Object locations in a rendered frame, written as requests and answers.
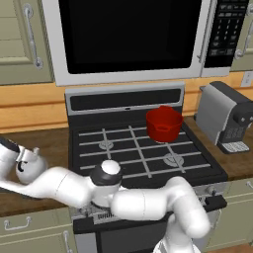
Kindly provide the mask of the black and silver stove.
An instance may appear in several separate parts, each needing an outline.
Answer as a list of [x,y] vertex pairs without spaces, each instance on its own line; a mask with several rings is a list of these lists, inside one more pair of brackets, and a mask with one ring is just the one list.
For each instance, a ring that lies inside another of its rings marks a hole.
[[[117,161],[125,188],[160,188],[172,177],[184,177],[202,202],[222,195],[227,175],[188,126],[176,140],[156,142],[146,133],[146,113],[162,105],[183,109],[182,82],[68,89],[69,169],[89,175],[106,159]],[[211,196],[207,187],[214,186]],[[72,210],[71,217],[103,209]],[[215,225],[222,209],[208,212]]]

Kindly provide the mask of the red pot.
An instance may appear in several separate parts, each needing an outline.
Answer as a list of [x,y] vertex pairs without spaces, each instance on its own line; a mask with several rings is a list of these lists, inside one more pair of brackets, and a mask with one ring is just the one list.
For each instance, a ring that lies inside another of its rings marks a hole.
[[174,141],[182,123],[182,115],[169,106],[160,106],[146,113],[147,135],[158,142]]

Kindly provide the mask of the silver microwave oven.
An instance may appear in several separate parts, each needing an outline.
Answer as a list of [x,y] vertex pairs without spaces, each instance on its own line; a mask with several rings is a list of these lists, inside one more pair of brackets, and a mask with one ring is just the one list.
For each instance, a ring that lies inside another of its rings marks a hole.
[[249,0],[42,0],[55,83],[91,85],[225,76]]

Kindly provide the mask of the grey coffee machine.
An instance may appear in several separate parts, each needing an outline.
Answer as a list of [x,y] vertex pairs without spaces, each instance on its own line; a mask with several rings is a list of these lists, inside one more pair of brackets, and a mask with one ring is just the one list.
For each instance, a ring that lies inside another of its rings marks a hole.
[[197,126],[223,153],[249,151],[243,137],[253,124],[253,101],[221,81],[213,81],[201,91],[194,115]]

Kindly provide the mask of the black oven door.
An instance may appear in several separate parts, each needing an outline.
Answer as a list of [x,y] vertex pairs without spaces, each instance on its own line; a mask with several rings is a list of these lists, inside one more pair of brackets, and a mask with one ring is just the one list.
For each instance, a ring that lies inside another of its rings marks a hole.
[[129,221],[106,211],[76,214],[72,221],[78,253],[152,253],[169,215],[158,221]]

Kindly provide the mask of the beige drawer front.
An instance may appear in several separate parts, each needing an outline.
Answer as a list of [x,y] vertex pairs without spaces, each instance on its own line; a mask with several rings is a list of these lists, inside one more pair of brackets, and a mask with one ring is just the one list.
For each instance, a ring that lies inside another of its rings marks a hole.
[[232,181],[230,183],[229,189],[226,196],[231,197],[241,197],[241,196],[250,196],[253,195],[253,190],[246,186],[246,182],[250,181],[253,185],[253,178],[241,179]]
[[54,228],[71,223],[68,208],[0,217],[0,236]]

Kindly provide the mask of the beige base cupboard door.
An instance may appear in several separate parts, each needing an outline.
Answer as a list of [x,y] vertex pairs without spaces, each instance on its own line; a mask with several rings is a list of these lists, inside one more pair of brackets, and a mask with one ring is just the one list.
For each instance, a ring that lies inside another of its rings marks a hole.
[[253,241],[253,194],[226,197],[227,207],[215,223],[207,251]]
[[[77,253],[74,239],[68,237],[73,253]],[[0,243],[0,253],[67,253],[62,233]]]

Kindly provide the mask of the white wall socket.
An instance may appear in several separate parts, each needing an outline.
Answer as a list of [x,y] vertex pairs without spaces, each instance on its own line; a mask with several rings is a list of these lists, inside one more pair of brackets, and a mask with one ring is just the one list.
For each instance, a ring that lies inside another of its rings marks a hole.
[[253,81],[253,71],[245,71],[241,80],[241,87],[250,87]]

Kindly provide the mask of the beige wall cupboard door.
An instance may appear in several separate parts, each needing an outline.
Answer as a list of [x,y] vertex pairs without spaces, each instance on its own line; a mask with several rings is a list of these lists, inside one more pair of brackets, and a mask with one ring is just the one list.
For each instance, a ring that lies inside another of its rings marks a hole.
[[[34,66],[23,7],[32,5],[32,29],[43,68]],[[0,85],[47,83],[52,64],[42,10],[42,0],[0,0]]]
[[[253,16],[248,16],[246,14],[236,49],[244,48],[246,34],[252,20],[253,20]],[[245,55],[239,59],[234,58],[230,70],[231,71],[252,71],[253,70],[253,35],[251,36],[250,44],[248,45]]]

